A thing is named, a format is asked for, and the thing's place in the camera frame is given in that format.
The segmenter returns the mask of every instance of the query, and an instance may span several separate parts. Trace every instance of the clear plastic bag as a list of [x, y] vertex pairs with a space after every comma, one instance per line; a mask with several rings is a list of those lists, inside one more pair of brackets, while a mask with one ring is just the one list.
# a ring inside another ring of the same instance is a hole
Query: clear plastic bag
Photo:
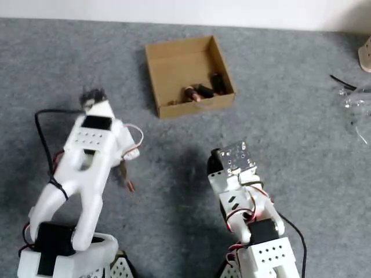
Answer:
[[339, 94], [345, 96], [341, 105], [351, 118], [351, 125], [365, 144], [371, 144], [371, 88], [370, 85], [362, 89], [349, 91], [342, 88]]

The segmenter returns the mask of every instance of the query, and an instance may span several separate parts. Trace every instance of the open cardboard box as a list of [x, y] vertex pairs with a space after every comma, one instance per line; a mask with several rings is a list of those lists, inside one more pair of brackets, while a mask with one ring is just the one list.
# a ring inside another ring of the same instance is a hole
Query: open cardboard box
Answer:
[[[233, 105], [235, 89], [214, 36], [147, 45], [146, 55], [161, 119]], [[183, 88], [199, 83], [211, 88], [214, 72], [223, 76], [226, 94], [185, 103]]]

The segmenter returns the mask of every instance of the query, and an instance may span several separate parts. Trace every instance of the white wall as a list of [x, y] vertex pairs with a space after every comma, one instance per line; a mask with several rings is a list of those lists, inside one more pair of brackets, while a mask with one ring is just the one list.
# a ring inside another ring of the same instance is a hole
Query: white wall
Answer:
[[371, 0], [0, 0], [0, 17], [371, 34]]

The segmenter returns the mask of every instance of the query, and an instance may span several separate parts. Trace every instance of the black cable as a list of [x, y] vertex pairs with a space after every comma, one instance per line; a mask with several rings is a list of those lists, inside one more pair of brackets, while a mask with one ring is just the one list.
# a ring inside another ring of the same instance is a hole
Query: black cable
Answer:
[[301, 233], [301, 231], [298, 229], [298, 227], [294, 225], [293, 222], [288, 220], [281, 213], [278, 213], [278, 214], [279, 216], [281, 216], [283, 220], [285, 220], [297, 232], [297, 234], [301, 238], [301, 243], [303, 244], [303, 263], [301, 264], [301, 278], [305, 278], [305, 268], [307, 266], [307, 245], [305, 244], [304, 236]]
[[26, 229], [27, 229], [27, 227], [29, 226], [29, 222], [27, 222], [26, 224], [25, 224], [25, 226], [23, 227], [23, 229], [22, 229], [22, 237], [23, 237], [23, 241], [25, 242], [25, 244], [26, 245], [30, 245], [30, 243], [27, 241], [27, 239], [26, 239]]
[[33, 250], [34, 246], [35, 246], [34, 244], [26, 244], [25, 246], [21, 247], [21, 249], [18, 250], [18, 257], [21, 257], [21, 253], [22, 253], [22, 251], [23, 251], [24, 249], [26, 249], [26, 248], [30, 248], [30, 249]]
[[264, 183], [262, 181], [249, 181], [249, 182], [245, 182], [244, 184], [241, 184], [241, 185], [242, 186], [250, 186], [250, 185], [254, 185], [254, 184], [260, 184], [261, 188], [262, 189], [264, 188]]
[[62, 185], [56, 181], [53, 176], [53, 159], [50, 154], [50, 150], [48, 144], [46, 143], [45, 136], [42, 132], [41, 125], [39, 122], [39, 115], [46, 114], [46, 113], [63, 113], [63, 114], [80, 114], [83, 113], [81, 110], [70, 110], [70, 109], [43, 109], [35, 113], [35, 124], [37, 128], [37, 132], [39, 134], [41, 144], [44, 148], [46, 159], [48, 160], [48, 168], [49, 168], [49, 175], [50, 175], [50, 183], [53, 184], [56, 188], [62, 191], [66, 200], [68, 200], [68, 195], [63, 189]]
[[348, 90], [354, 91], [355, 89], [357, 89], [356, 86], [350, 85], [349, 83], [340, 80], [339, 78], [333, 76], [332, 74], [330, 74], [330, 77], [332, 79], [334, 79], [336, 82], [343, 84], [345, 86], [345, 88], [348, 89]]

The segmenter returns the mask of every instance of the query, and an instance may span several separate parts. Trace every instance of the robotic claw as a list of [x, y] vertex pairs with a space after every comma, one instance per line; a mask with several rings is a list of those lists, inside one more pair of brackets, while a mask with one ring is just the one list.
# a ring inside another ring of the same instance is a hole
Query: robotic claw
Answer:
[[208, 179], [227, 229], [239, 240], [218, 277], [299, 278], [289, 239], [282, 237], [283, 220], [256, 168], [244, 141], [215, 149], [208, 160]]
[[[81, 104], [85, 113], [76, 118], [63, 148], [64, 155], [30, 211], [34, 244], [21, 252], [19, 278], [135, 276], [125, 253], [118, 251], [117, 240], [94, 230], [111, 168], [138, 157], [138, 144], [128, 126], [115, 118], [103, 91], [85, 93]], [[50, 222], [76, 193], [82, 203], [77, 225]]]

